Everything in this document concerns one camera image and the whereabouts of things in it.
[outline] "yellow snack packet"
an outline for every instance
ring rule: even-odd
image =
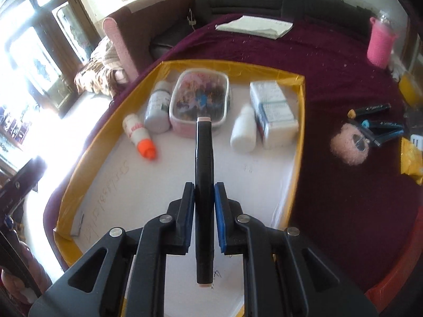
[[[410,175],[421,185],[423,182],[423,155],[408,139],[401,139],[401,174]]]

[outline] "white box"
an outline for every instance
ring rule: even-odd
[[[298,120],[276,81],[250,83],[250,98],[265,149],[293,143]]]

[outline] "purple tablecloth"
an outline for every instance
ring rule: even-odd
[[[398,140],[371,149],[369,158],[354,167],[331,154],[329,141],[351,108],[389,102],[391,111],[381,117],[401,121],[397,84],[389,73],[369,64],[367,43],[345,30],[299,21],[278,40],[214,30],[215,24],[239,16],[226,15],[195,31],[160,60],[223,59],[305,76],[305,141],[292,224],[365,292],[385,277],[398,258],[417,216],[420,189],[399,174]],[[87,146],[115,107],[156,65],[116,98]],[[52,195],[44,214],[53,248],[52,229],[68,179]]]

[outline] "floor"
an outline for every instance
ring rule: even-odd
[[[34,155],[40,155],[47,163],[38,192],[31,191],[24,203],[25,237],[33,255],[53,282],[63,271],[45,235],[43,212],[50,195],[77,160],[86,137],[110,101],[110,97],[85,92],[63,119],[43,111],[37,123],[39,128],[32,135],[28,134],[25,142]]]

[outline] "glue bottle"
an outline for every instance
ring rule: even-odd
[[[153,160],[156,158],[156,147],[149,132],[136,114],[130,114],[122,122],[123,130],[131,142],[137,147],[141,156]]]
[[[254,109],[250,104],[246,104],[242,107],[241,113],[233,125],[231,147],[240,153],[253,151],[256,137],[257,125],[254,118]]]
[[[169,105],[172,89],[173,84],[167,81],[159,81],[154,86],[144,118],[144,125],[149,131],[163,133],[171,127]]]

